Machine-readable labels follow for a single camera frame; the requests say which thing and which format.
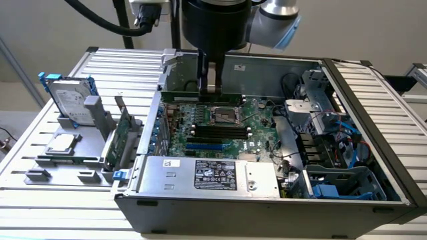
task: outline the black cable hose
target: black cable hose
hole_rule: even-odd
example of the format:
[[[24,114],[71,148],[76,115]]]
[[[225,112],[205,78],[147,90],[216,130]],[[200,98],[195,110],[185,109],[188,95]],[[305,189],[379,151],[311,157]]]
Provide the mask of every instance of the black cable hose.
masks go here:
[[[115,13],[117,15],[119,25],[123,28],[129,28],[125,0],[112,0]],[[135,49],[133,40],[129,36],[123,36],[123,44],[125,49]]]
[[[15,141],[17,141],[16,138],[12,136],[12,134],[9,133],[9,131],[8,131],[5,128],[0,127],[0,129],[1,129],[3,131],[5,131],[5,133],[7,133],[7,135],[9,135],[11,139],[13,139]]]
[[[173,0],[173,13],[171,13],[171,38],[172,48],[181,49],[180,1]]]
[[[140,28],[131,29],[121,26],[117,26],[103,19],[95,12],[92,12],[87,6],[79,0],[64,0],[68,5],[88,19],[93,22],[97,26],[107,29],[108,31],[127,37],[139,37],[152,31],[153,25],[152,24],[143,24]]]
[[[188,87],[188,84],[191,83],[195,83],[195,85],[197,86],[197,81],[196,80],[187,80],[185,83],[184,83],[184,87],[183,87],[183,91],[187,92],[187,87]]]

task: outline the gray wall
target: gray wall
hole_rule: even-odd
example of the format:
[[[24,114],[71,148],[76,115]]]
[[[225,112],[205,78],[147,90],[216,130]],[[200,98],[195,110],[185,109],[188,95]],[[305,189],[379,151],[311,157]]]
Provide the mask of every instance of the gray wall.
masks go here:
[[[111,0],[81,1],[117,23]],[[285,55],[371,60],[387,74],[400,74],[412,62],[427,63],[427,1],[297,0],[303,15]],[[0,0],[0,36],[28,76],[40,71],[67,74],[88,46],[123,48],[121,37],[92,24],[63,0]],[[133,38],[147,49],[171,47],[169,26]],[[252,46],[253,53],[275,53]],[[0,71],[8,72],[0,61]],[[1,81],[15,81],[5,73]]]

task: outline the blue plastic clip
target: blue plastic clip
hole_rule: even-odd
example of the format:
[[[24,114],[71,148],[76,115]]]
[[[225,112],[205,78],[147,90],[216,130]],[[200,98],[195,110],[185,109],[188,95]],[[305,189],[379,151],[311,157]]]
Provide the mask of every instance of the blue plastic clip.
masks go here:
[[[112,174],[112,180],[115,181],[125,181],[128,173],[124,171],[115,171]]]
[[[97,90],[96,85],[95,85],[95,79],[93,79],[93,77],[88,76],[85,79],[87,79],[88,85],[89,85],[89,87],[91,87],[91,94],[92,94],[93,96],[99,96],[100,94],[99,94],[99,90]]]

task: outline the sticker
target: sticker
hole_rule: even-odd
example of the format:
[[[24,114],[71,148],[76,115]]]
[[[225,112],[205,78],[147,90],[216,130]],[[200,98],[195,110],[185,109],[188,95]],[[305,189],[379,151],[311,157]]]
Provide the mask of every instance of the sticker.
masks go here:
[[[85,97],[76,91],[55,91],[64,114],[80,125],[93,125],[89,110],[84,107]]]
[[[236,191],[236,163],[233,161],[196,160],[193,187],[201,190]]]
[[[197,97],[189,97],[189,96],[175,96],[173,101],[176,102],[197,102]]]
[[[236,71],[244,71],[247,69],[247,66],[244,65],[233,65],[233,70]]]
[[[179,159],[164,159],[163,160],[163,167],[165,168],[179,168],[180,167],[180,163],[181,163],[181,160]]]

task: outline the capacitor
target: capacitor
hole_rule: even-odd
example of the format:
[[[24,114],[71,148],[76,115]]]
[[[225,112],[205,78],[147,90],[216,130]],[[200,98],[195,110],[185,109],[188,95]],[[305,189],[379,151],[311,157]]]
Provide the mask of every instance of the capacitor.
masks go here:
[[[156,149],[156,144],[155,144],[155,143],[149,144],[149,146],[148,146],[148,151],[149,151],[149,152],[153,152],[155,149]]]
[[[159,133],[159,128],[155,127],[155,128],[152,129],[152,135],[156,135],[157,133]]]
[[[160,126],[159,118],[156,118],[156,120],[153,121],[153,126],[155,126],[155,127],[159,127],[159,126]]]
[[[265,108],[265,104],[264,104],[264,103],[259,103],[259,104],[257,104],[257,108],[259,108],[259,109],[264,109],[264,108]]]

